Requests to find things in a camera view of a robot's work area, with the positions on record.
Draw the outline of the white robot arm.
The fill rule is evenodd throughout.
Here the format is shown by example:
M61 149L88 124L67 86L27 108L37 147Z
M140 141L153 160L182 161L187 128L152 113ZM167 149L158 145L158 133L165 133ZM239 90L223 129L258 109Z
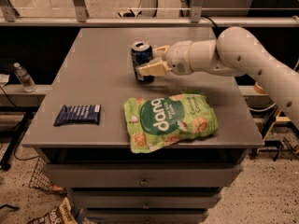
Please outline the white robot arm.
M253 78L299 128L299 73L273 57L248 30L230 27L216 39L179 41L152 52L152 60L136 68L142 76L178 76L195 72Z

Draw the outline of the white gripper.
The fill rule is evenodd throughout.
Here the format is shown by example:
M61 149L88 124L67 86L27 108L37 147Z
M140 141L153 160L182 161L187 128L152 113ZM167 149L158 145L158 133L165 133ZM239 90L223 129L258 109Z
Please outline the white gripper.
M152 58L148 63L139 65L136 71L141 76L163 77L172 71L175 75L190 75L191 40L180 41L173 46L164 45L152 50Z

